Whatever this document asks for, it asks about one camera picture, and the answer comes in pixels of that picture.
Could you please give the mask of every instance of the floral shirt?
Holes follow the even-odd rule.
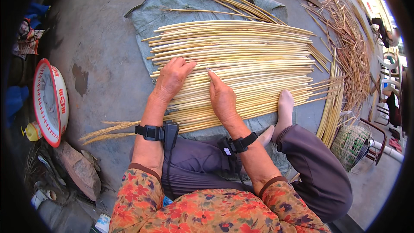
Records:
[[[235,189],[205,189],[162,207],[163,197],[157,178],[128,169],[109,232],[329,232],[285,181],[271,184],[262,199]]]

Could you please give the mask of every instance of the stain on ground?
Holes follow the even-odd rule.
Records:
[[[86,94],[88,88],[88,75],[89,72],[82,72],[82,67],[76,64],[72,67],[72,74],[75,76],[75,89],[78,91],[80,96]]]

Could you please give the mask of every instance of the white pipe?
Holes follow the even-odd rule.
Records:
[[[374,141],[374,140],[370,140],[369,141],[369,145],[371,147],[375,147],[376,149],[380,150],[381,149],[381,146],[382,146],[382,143],[379,143],[379,142]],[[390,157],[394,158],[395,160],[397,160],[400,163],[402,163],[402,161],[404,160],[404,156],[401,153],[399,153],[395,149],[390,148],[388,146],[386,146],[384,148],[384,153],[387,154],[387,155],[389,155]]]

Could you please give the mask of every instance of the person's left hand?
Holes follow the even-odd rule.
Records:
[[[172,58],[161,69],[153,93],[157,95],[160,101],[168,104],[181,90],[184,80],[193,71],[196,64],[195,61],[187,63],[182,57]]]

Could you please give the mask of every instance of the stone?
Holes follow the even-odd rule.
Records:
[[[101,192],[101,180],[93,164],[67,142],[60,143],[55,150],[79,189],[92,201],[96,201]]]

